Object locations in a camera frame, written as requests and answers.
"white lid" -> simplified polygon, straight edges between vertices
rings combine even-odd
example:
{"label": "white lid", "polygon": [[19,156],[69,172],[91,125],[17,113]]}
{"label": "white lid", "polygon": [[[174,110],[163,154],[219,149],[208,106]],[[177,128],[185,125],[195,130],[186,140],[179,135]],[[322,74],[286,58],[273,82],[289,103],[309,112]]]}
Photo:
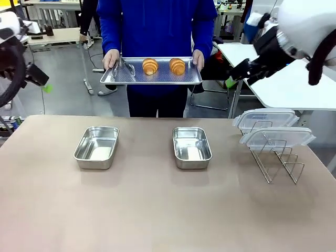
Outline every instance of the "white lid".
{"label": "white lid", "polygon": [[246,134],[263,127],[290,127],[298,120],[291,109],[253,109],[236,117],[233,126]]}
{"label": "white lid", "polygon": [[308,128],[299,127],[269,127],[253,130],[244,135],[240,143],[246,144],[251,150],[283,149],[296,145],[307,145],[316,137]]}

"baking tray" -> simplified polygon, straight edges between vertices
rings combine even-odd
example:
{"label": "baking tray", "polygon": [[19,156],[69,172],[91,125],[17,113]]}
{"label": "baking tray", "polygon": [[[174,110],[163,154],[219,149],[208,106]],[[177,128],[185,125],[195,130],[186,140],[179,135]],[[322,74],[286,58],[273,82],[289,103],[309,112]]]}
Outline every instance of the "baking tray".
{"label": "baking tray", "polygon": [[132,64],[135,68],[135,81],[132,79],[126,67],[118,70],[115,81],[111,81],[112,70],[107,70],[100,83],[114,85],[196,85],[202,82],[201,74],[193,64],[192,57],[177,57],[185,62],[185,73],[175,75],[170,71],[169,61],[172,57],[153,58],[157,61],[159,68],[153,75],[146,75],[142,70],[142,62],[147,58],[123,58],[127,63]]}
{"label": "baking tray", "polygon": [[93,126],[86,129],[74,158],[82,169],[106,170],[111,167],[117,148],[119,129]]}
{"label": "baking tray", "polygon": [[198,127],[173,130],[176,166],[180,169],[205,169],[212,158],[205,131]]}

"metal tongs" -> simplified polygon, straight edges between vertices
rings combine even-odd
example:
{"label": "metal tongs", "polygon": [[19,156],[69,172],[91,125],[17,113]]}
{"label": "metal tongs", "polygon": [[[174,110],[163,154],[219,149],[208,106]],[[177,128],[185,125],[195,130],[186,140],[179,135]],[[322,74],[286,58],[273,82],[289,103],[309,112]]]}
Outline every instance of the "metal tongs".
{"label": "metal tongs", "polygon": [[134,65],[127,63],[122,57],[119,57],[119,60],[114,64],[111,70],[111,75],[110,75],[111,82],[115,82],[117,72],[123,67],[125,67],[128,70],[127,72],[129,73],[129,76],[132,78],[133,81],[135,81]]}

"pastry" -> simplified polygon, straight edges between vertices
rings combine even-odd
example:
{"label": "pastry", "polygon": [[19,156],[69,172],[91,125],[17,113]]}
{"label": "pastry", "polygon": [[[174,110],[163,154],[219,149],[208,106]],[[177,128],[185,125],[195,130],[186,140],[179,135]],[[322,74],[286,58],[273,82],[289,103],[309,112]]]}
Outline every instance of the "pastry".
{"label": "pastry", "polygon": [[144,73],[147,75],[152,75],[156,73],[158,68],[159,68],[159,65],[155,59],[148,58],[142,62],[142,69]]}
{"label": "pastry", "polygon": [[169,68],[175,75],[182,75],[185,72],[185,63],[181,59],[171,59],[169,62]]}

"rectangular metal pan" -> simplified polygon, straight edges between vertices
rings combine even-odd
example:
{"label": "rectangular metal pan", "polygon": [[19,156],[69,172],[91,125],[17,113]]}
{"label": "rectangular metal pan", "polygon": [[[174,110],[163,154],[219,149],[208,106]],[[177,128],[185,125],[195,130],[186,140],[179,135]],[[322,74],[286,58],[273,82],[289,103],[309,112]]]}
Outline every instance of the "rectangular metal pan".
{"label": "rectangular metal pan", "polygon": [[173,130],[176,166],[180,169],[205,169],[212,158],[205,132],[197,127]]}
{"label": "rectangular metal pan", "polygon": [[170,71],[169,61],[172,57],[153,58],[157,61],[159,68],[153,75],[146,75],[142,70],[142,61],[147,58],[123,58],[127,63],[132,64],[135,68],[135,81],[132,80],[126,67],[118,70],[115,81],[111,81],[111,69],[107,70],[100,83],[114,85],[196,85],[202,82],[201,74],[193,64],[192,57],[177,57],[185,62],[185,73],[181,76],[175,75]]}
{"label": "rectangular metal pan", "polygon": [[74,158],[82,169],[107,170],[111,167],[117,148],[119,129],[93,126],[86,129]]}

